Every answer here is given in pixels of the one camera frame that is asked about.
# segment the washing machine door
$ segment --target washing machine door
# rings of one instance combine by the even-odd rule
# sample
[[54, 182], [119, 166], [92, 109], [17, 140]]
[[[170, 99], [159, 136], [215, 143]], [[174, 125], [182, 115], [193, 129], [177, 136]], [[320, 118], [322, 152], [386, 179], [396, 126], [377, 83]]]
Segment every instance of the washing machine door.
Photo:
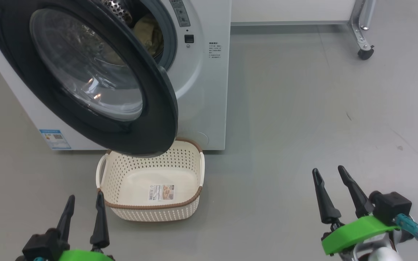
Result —
[[143, 157], [173, 143], [178, 112], [165, 70], [100, 0], [0, 0], [0, 49], [93, 142]]

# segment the basket bottom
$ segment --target basket bottom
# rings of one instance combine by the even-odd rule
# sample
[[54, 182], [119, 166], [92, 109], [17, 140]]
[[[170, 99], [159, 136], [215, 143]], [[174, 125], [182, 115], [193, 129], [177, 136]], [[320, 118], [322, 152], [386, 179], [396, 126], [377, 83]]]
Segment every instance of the basket bottom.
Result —
[[117, 204], [156, 206], [182, 203], [195, 195], [199, 184], [190, 170], [135, 170], [123, 180]]

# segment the door glass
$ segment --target door glass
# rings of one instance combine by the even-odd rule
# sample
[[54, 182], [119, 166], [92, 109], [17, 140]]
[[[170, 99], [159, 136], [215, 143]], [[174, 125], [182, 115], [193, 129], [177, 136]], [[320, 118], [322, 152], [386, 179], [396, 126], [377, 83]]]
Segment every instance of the door glass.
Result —
[[95, 31], [66, 13], [41, 9], [31, 17], [30, 32], [41, 59], [70, 94], [112, 119], [140, 116], [135, 74]]

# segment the washing machine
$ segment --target washing machine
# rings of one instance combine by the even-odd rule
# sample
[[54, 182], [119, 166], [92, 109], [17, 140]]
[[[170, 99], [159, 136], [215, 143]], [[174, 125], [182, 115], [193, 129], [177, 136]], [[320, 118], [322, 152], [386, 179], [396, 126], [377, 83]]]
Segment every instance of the washing machine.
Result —
[[53, 150], [223, 150], [230, 15], [230, 0], [0, 0], [0, 72]]

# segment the laundry basket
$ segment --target laundry basket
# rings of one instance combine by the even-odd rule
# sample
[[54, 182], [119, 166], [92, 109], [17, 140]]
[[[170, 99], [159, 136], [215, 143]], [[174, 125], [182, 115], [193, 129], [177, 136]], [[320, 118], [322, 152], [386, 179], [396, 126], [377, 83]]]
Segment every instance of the laundry basket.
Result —
[[198, 207], [203, 183], [204, 154], [184, 139], [153, 158], [108, 151], [96, 169], [96, 187], [103, 191], [106, 206], [131, 221], [189, 218]]

